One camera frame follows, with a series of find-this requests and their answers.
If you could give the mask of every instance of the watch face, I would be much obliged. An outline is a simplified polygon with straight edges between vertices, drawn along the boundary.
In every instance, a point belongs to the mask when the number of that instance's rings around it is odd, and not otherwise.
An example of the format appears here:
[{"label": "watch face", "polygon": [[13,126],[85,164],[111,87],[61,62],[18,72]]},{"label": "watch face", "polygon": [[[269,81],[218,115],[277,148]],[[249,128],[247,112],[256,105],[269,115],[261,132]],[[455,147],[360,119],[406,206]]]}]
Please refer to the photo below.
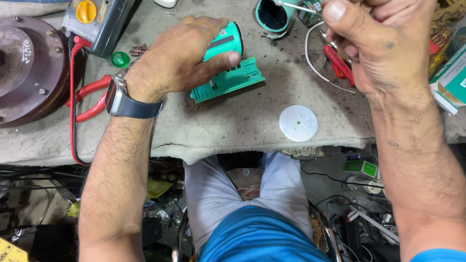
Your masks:
[{"label": "watch face", "polygon": [[107,113],[110,114],[113,102],[115,101],[115,96],[117,92],[117,85],[113,79],[110,81],[109,88],[107,89],[107,96],[105,97],[105,108],[107,108]]}]

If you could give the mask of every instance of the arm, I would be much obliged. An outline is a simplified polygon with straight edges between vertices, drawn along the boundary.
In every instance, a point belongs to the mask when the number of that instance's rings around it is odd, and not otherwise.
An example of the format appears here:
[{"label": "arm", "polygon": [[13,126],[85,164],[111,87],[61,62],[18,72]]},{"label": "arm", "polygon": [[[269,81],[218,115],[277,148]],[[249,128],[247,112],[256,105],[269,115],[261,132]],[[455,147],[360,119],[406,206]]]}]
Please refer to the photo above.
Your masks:
[{"label": "arm", "polygon": [[466,251],[466,179],[443,139],[427,81],[435,1],[365,3],[375,5],[370,15],[346,0],[327,1],[323,14],[370,103],[401,258],[433,248]]},{"label": "arm", "polygon": [[[159,35],[126,75],[128,95],[154,103],[190,90],[240,62],[227,52],[203,62],[227,19],[185,17]],[[80,261],[144,261],[142,206],[154,119],[112,117],[89,171],[79,218]]]}]

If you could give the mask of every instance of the qr code label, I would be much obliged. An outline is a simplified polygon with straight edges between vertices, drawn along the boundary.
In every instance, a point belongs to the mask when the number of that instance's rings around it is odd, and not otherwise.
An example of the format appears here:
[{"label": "qr code label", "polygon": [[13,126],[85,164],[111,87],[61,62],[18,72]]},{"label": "qr code label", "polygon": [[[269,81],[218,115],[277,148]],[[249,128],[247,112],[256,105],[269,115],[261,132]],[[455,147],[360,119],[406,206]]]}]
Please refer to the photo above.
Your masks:
[{"label": "qr code label", "polygon": [[319,2],[313,4],[313,6],[314,6],[318,11],[322,10],[322,7],[320,6],[320,3],[319,3]]}]

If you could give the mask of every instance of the person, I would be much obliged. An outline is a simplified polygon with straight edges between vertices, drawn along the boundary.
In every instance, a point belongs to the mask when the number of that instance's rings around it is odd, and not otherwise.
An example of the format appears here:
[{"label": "person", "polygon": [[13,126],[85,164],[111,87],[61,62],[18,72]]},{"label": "person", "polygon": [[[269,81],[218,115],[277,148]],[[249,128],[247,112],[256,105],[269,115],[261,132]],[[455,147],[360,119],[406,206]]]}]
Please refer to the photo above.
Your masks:
[{"label": "person", "polygon": [[[466,261],[466,179],[443,139],[428,86],[435,0],[327,0],[329,37],[353,61],[372,111],[379,164],[393,204],[402,261]],[[203,62],[227,19],[185,17],[161,33],[126,75],[133,99],[154,103],[240,62]],[[154,119],[112,117],[82,193],[80,261],[144,261],[142,205]],[[185,164],[198,261],[329,261],[312,244],[299,162],[268,154],[260,197],[241,201],[214,157]]]}]

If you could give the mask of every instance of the dark blue watch strap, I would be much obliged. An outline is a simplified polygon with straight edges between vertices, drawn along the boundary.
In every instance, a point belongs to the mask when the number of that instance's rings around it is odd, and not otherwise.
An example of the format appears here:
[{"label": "dark blue watch strap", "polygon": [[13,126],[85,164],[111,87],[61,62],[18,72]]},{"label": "dark blue watch strap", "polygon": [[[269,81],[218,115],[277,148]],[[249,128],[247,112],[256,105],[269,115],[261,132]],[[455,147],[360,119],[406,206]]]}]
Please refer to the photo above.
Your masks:
[{"label": "dark blue watch strap", "polygon": [[132,118],[153,118],[157,117],[162,109],[163,101],[159,103],[143,103],[133,100],[128,95],[123,94],[120,106],[118,108],[117,116],[125,116]]}]

